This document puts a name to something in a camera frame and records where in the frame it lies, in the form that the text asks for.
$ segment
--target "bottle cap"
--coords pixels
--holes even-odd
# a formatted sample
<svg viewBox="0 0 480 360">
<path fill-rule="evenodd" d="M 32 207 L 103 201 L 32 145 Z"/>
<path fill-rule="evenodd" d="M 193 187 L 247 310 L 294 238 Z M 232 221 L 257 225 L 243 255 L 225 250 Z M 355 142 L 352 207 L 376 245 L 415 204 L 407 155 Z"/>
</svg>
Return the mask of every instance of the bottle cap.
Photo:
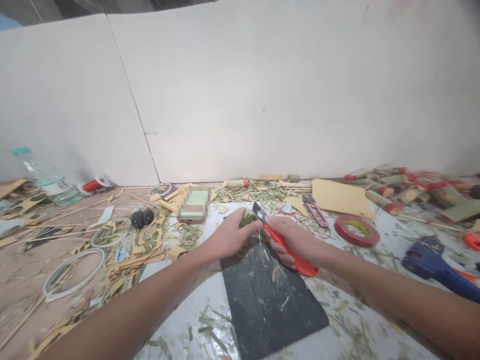
<svg viewBox="0 0 480 360">
<path fill-rule="evenodd" d="M 26 146 L 20 146 L 20 147 L 12 147 L 10 149 L 10 152 L 13 154 L 13 155 L 21 155 L 21 154 L 28 154 L 28 153 L 31 153 L 32 150 L 30 150 L 28 147 Z"/>
</svg>

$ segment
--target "forearm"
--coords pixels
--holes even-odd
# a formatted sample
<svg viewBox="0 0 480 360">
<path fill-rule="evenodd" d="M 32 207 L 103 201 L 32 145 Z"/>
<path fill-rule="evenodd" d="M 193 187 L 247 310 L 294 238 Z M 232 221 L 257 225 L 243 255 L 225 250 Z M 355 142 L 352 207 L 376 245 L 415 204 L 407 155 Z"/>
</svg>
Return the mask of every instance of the forearm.
<svg viewBox="0 0 480 360">
<path fill-rule="evenodd" d="M 328 245 L 312 262 L 375 299 L 458 359 L 479 359 L 480 305 Z"/>
<path fill-rule="evenodd" d="M 43 353 L 42 359 L 132 359 L 169 306 L 214 257 L 199 246 L 116 296 Z"/>
</svg>

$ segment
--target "hand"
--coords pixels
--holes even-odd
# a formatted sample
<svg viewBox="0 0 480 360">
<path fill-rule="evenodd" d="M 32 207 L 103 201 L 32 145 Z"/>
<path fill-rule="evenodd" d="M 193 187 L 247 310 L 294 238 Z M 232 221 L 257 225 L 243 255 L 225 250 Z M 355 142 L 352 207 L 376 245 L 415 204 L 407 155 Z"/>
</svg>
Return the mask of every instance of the hand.
<svg viewBox="0 0 480 360">
<path fill-rule="evenodd" d="M 297 255 L 312 263 L 310 257 L 313 249 L 315 249 L 320 240 L 289 217 L 269 215 L 265 217 L 265 222 L 272 230 L 283 235 L 288 246 L 290 246 Z M 283 245 L 275 242 L 268 231 L 264 231 L 264 233 L 270 238 L 271 248 L 278 254 L 278 257 L 285 266 L 296 270 L 294 257 L 287 252 L 287 249 L 285 249 Z"/>
<path fill-rule="evenodd" d="M 253 221 L 239 228 L 245 208 L 242 207 L 228 215 L 217 230 L 205 241 L 216 258 L 227 258 L 235 255 L 248 242 L 249 237 L 262 228 L 260 221 Z"/>
</svg>

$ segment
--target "plastic water bottle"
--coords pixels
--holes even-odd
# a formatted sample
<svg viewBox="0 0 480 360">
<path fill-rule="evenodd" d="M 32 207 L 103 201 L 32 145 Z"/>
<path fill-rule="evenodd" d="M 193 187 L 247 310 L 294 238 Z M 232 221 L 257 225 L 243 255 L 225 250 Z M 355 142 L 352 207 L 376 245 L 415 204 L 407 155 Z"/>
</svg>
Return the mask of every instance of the plastic water bottle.
<svg viewBox="0 0 480 360">
<path fill-rule="evenodd" d="M 82 199 L 79 190 L 67 183 L 65 176 L 54 165 L 32 154 L 28 147 L 14 147 L 10 152 L 21 160 L 30 172 L 35 185 L 42 189 L 55 204 L 65 207 Z"/>
</svg>

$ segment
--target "black pebble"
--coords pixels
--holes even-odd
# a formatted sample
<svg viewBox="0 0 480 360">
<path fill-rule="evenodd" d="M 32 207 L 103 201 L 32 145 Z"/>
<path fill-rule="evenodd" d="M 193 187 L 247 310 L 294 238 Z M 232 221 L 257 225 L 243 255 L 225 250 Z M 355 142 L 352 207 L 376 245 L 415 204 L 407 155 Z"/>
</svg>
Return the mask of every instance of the black pebble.
<svg viewBox="0 0 480 360">
<path fill-rule="evenodd" d="M 141 218 L 143 219 L 143 225 L 147 226 L 155 219 L 155 215 L 151 208 L 147 208 Z"/>
<path fill-rule="evenodd" d="M 134 228 L 140 229 L 144 226 L 143 212 L 135 211 L 130 218 L 131 224 Z"/>
</svg>

